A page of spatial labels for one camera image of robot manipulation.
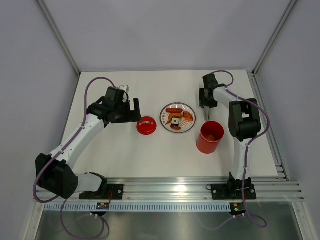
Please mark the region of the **fried chicken nugget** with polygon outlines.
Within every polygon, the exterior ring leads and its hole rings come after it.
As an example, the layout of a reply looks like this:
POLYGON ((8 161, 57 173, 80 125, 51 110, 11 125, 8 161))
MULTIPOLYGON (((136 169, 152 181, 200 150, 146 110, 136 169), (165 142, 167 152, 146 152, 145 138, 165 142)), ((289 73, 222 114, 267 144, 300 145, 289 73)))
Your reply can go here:
POLYGON ((209 142, 215 142, 215 141, 216 141, 215 136, 212 135, 212 134, 207 135, 207 136, 205 137, 205 139, 206 139, 207 141, 209 141, 209 142))

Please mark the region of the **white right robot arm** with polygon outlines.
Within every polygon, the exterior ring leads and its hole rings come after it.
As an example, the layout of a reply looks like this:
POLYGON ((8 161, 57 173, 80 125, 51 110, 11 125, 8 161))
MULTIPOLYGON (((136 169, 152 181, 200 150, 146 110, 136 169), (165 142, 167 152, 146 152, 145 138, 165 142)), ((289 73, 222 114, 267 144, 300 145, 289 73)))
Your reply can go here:
POLYGON ((237 96, 222 84, 214 89, 199 89, 201 108, 215 108, 218 104, 228 109, 228 130, 234 140, 233 163, 227 182, 211 183, 208 190, 213 200, 255 200, 250 164, 251 143, 262 128, 259 106, 255 98, 237 96))

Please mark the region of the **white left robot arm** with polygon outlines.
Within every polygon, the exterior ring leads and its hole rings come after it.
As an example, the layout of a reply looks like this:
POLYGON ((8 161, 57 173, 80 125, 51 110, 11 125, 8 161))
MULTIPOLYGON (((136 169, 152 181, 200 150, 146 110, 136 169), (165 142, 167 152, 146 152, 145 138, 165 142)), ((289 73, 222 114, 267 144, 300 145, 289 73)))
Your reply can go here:
POLYGON ((142 119, 140 102, 133 99, 130 107, 129 95, 124 90, 110 87, 106 95, 87 107, 78 128, 60 146, 48 155, 41 153, 35 160, 37 187, 45 189, 56 198, 70 198, 80 193, 81 199, 107 199, 110 194, 108 179, 98 173, 75 174, 73 168, 92 140, 109 124, 139 122, 142 119))

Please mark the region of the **red cylindrical lunch box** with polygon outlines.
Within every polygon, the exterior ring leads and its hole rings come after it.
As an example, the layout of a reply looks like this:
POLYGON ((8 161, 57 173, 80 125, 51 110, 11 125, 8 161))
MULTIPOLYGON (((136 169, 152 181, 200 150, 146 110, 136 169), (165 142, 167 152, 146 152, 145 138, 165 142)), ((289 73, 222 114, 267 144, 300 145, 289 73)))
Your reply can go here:
POLYGON ((197 149, 203 154, 212 154, 225 135, 223 126, 216 121, 207 121, 200 129, 196 141, 197 149))

